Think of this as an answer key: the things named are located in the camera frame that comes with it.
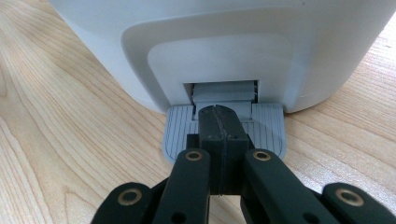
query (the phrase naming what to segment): wooden floor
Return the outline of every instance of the wooden floor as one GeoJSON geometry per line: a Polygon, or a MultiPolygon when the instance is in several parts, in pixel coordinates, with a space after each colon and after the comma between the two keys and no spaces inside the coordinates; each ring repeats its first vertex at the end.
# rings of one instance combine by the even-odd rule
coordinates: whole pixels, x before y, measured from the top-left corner
{"type": "MultiPolygon", "coordinates": [[[[170,174],[165,116],[128,96],[42,0],[0,0],[0,223],[88,223],[116,186],[170,174]]],[[[311,189],[347,182],[396,214],[396,16],[326,102],[286,116],[285,163],[311,189]]],[[[244,223],[212,197],[210,223],[244,223]]]]}

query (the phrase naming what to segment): wooden table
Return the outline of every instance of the wooden table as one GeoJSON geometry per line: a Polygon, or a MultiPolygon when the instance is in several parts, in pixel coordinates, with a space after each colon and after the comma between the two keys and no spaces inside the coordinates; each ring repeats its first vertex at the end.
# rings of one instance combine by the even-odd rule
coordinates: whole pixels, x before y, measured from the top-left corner
{"type": "MultiPolygon", "coordinates": [[[[0,1],[0,222],[88,223],[116,186],[170,174],[165,115],[128,96],[47,1],[0,1]]],[[[326,102],[286,116],[285,163],[311,189],[343,181],[396,214],[396,16],[326,102]]],[[[210,223],[244,223],[212,197],[210,223]]]]}

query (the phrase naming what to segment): black mechanical linkage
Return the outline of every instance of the black mechanical linkage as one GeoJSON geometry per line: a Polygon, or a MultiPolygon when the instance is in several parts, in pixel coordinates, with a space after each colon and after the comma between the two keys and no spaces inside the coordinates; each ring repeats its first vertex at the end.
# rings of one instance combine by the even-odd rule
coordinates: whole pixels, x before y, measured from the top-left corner
{"type": "Polygon", "coordinates": [[[199,134],[188,134],[169,178],[150,189],[138,183],[111,191],[92,223],[208,221],[209,195],[240,195],[247,223],[396,223],[361,189],[306,188],[274,153],[255,149],[238,117],[217,105],[199,111],[199,134]]]}

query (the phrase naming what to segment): white plastic housing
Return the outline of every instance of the white plastic housing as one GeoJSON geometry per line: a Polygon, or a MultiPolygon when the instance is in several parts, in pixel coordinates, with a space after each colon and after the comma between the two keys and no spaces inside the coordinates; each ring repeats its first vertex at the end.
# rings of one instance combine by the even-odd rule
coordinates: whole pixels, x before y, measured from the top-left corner
{"type": "Polygon", "coordinates": [[[191,104],[191,84],[258,81],[294,112],[333,94],[395,11],[394,0],[49,0],[138,103],[191,104]]]}

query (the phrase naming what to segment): gray pedal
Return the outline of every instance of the gray pedal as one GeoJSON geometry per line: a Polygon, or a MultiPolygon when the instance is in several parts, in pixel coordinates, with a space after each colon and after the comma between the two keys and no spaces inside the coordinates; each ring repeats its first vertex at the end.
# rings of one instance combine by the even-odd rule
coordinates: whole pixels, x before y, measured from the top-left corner
{"type": "MultiPolygon", "coordinates": [[[[228,106],[237,114],[238,111],[244,111],[244,115],[238,117],[255,148],[271,150],[283,159],[286,154],[286,135],[281,104],[235,102],[234,105],[233,103],[217,105],[228,106]]],[[[163,137],[163,155],[166,159],[175,162],[178,153],[186,149],[187,134],[198,133],[198,122],[194,119],[194,105],[172,106],[168,110],[163,137]]]]}

